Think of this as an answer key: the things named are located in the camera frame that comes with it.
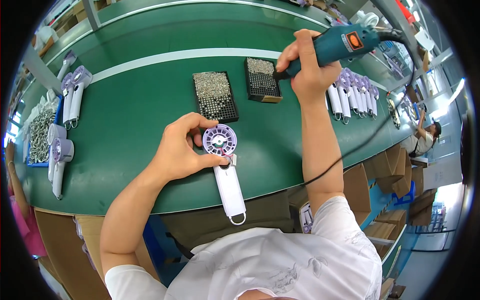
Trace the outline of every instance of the label sticker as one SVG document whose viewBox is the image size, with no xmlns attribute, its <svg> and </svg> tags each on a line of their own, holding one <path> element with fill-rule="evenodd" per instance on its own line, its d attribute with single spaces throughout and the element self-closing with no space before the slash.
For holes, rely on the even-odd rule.
<svg viewBox="0 0 480 300">
<path fill-rule="evenodd" d="M 356 31 L 353 31 L 347 34 L 347 41 L 353 50 L 358 50 L 363 48 L 363 44 Z"/>
</svg>

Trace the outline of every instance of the blue stool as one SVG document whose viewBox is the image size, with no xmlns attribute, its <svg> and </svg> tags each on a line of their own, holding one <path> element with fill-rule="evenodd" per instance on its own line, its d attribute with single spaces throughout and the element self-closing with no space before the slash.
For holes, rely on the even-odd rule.
<svg viewBox="0 0 480 300">
<path fill-rule="evenodd" d="M 393 193 L 392 198 L 396 199 L 396 203 L 394 204 L 394 206 L 413 202 L 413 199 L 415 198 L 415 182 L 412 181 L 410 183 L 410 191 L 408 192 L 408 194 L 399 199 L 397 195 Z"/>
</svg>

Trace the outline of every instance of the blue electric screwdriver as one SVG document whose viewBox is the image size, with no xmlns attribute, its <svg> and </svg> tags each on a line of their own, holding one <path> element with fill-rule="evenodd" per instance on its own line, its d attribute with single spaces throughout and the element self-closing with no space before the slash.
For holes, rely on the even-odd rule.
<svg viewBox="0 0 480 300">
<path fill-rule="evenodd" d="M 387 32 L 376 32 L 370 26 L 360 24 L 330 27 L 321 35 L 313 38 L 313 46 L 318 65 L 323 67 L 337 60 L 351 59 L 371 52 L 381 41 L 396 41 L 404 44 L 399 37 Z M 283 72 L 274 72 L 277 80 L 295 77 L 301 70 L 300 59 L 290 62 Z"/>
</svg>

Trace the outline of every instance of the person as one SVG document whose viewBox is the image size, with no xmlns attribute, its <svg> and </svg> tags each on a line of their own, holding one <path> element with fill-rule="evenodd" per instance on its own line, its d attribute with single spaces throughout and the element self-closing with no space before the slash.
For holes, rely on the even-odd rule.
<svg viewBox="0 0 480 300">
<path fill-rule="evenodd" d="M 442 134 L 442 126 L 439 122 L 432 120 L 433 124 L 427 128 L 423 128 L 425 119 L 425 111 L 420 110 L 420 121 L 417 125 L 417 132 L 400 142 L 400 146 L 404 147 L 410 157 L 418 157 L 427 153 Z"/>
<path fill-rule="evenodd" d="M 300 57 L 301 71 L 291 86 L 301 109 L 305 181 L 341 157 L 324 98 L 341 66 L 338 61 L 318 66 L 312 37 L 319 34 L 297 31 L 276 66 L 281 72 Z M 211 240 L 192 249 L 194 256 L 168 288 L 139 267 L 135 250 L 162 188 L 203 168 L 228 164 L 223 157 L 192 150 L 193 143 L 202 144 L 199 128 L 215 125 L 197 113 L 168 125 L 152 161 L 109 207 L 100 257 L 112 299 L 379 299 L 382 262 L 345 199 L 341 161 L 306 186 L 311 234 L 250 228 Z"/>
<path fill-rule="evenodd" d="M 58 40 L 59 37 L 55 30 L 50 26 L 40 25 L 32 38 L 32 47 L 38 52 L 38 55 L 42 57 Z"/>
<path fill-rule="evenodd" d="M 5 163 L 8 169 L 8 193 L 13 216 L 30 255 L 46 256 L 47 251 L 38 230 L 35 213 L 25 198 L 22 184 L 15 170 L 15 164 L 13 163 L 14 154 L 15 145 L 12 141 L 9 141 L 5 148 Z"/>
</svg>

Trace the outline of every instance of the black cable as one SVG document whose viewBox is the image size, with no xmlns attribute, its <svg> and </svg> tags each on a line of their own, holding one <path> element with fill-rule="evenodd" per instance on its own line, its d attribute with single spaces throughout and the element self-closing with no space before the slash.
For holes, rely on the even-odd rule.
<svg viewBox="0 0 480 300">
<path fill-rule="evenodd" d="M 386 32 L 379 32 L 378 36 L 379 36 L 381 41 L 394 41 L 394 42 L 398 42 L 398 43 L 406 45 L 405 41 L 401 37 L 395 36 L 395 35 L 393 35 L 389 32 L 387 32 L 387 33 Z M 413 54 L 412 54 L 410 48 L 408 48 L 408 47 L 405 47 L 405 48 L 407 48 L 408 54 L 412 58 L 412 64 L 413 64 L 413 66 L 412 66 L 412 76 L 410 78 L 410 83 L 408 84 L 408 85 L 412 85 L 413 81 L 415 79 L 415 72 L 414 72 L 415 71 L 415 63 L 413 62 Z M 397 106 L 395 106 L 395 110 L 400 106 L 400 104 L 403 102 L 403 100 L 405 99 L 406 96 L 407 96 L 407 93 L 404 93 L 402 99 L 399 101 Z M 387 116 L 387 118 L 382 122 L 382 124 L 377 128 L 377 130 L 375 130 L 375 132 L 371 136 L 369 136 L 362 144 L 360 144 L 359 146 L 357 146 L 353 150 L 348 151 L 345 155 L 343 155 L 336 162 L 334 162 L 325 172 L 323 172 L 322 174 L 318 175 L 317 177 L 315 177 L 313 179 L 310 179 L 307 182 L 302 183 L 301 186 L 305 186 L 305 185 L 310 184 L 310 183 L 314 182 L 315 180 L 321 178 L 328 171 L 330 171 L 330 169 L 333 168 L 334 165 L 338 164 L 342 159 L 344 159 L 345 157 L 347 157 L 347 156 L 357 152 L 358 150 L 362 149 L 363 147 L 365 147 L 368 143 L 370 143 L 371 140 L 373 140 L 373 138 L 378 134 L 380 129 L 382 127 L 384 127 L 389 120 L 390 120 L 390 116 Z"/>
</svg>

